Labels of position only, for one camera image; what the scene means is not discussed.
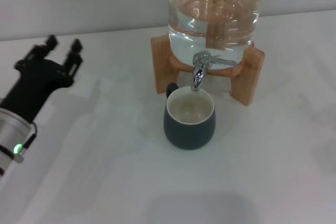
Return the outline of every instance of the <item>faucet handle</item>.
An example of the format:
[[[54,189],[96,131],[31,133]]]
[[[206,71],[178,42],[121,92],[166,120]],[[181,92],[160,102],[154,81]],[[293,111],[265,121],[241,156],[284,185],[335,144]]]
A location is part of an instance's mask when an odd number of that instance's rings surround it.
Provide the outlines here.
[[[212,56],[209,51],[200,51],[194,55],[193,64],[199,62],[202,65],[208,65],[209,63],[222,65],[231,68],[237,68],[238,63],[233,60],[219,59],[218,56]]]
[[[237,68],[238,66],[238,63],[233,60],[224,60],[224,59],[219,59],[215,57],[210,58],[210,63],[222,65],[226,67],[231,67],[231,68]]]

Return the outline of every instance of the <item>wooden stand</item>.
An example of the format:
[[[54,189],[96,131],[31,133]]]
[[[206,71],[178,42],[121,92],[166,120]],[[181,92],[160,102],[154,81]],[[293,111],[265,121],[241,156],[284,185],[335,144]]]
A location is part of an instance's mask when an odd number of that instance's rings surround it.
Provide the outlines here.
[[[172,53],[168,35],[151,39],[155,86],[158,94],[164,93],[171,82],[176,82],[180,71],[193,72],[194,68],[180,62]],[[250,46],[245,49],[242,62],[236,69],[209,70],[207,74],[231,78],[231,96],[245,106],[252,102],[263,66],[265,53]]]

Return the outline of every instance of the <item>mug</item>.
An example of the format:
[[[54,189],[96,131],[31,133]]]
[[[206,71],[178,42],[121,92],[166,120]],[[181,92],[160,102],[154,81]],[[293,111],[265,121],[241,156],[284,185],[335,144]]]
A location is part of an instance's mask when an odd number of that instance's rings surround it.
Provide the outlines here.
[[[164,133],[178,148],[195,150],[206,145],[216,127],[215,103],[203,89],[179,88],[170,83],[166,90]]]

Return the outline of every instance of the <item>glass water jug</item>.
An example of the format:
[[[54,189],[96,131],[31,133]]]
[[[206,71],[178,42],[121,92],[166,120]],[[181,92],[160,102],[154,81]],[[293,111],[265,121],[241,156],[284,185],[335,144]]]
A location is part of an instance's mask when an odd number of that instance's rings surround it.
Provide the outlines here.
[[[172,52],[191,66],[200,51],[241,62],[252,42],[260,5],[261,0],[170,0]],[[213,64],[211,68],[227,67]]]

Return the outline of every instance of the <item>silver metal cylinder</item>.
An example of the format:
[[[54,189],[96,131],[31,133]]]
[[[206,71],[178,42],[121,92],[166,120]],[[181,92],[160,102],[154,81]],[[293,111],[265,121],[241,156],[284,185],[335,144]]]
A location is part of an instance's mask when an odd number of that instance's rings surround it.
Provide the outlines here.
[[[14,154],[14,149],[17,145],[24,144],[30,129],[29,123],[23,118],[11,111],[0,108],[0,145],[11,153]],[[0,168],[3,171],[7,170],[11,161],[11,157],[0,151]]]

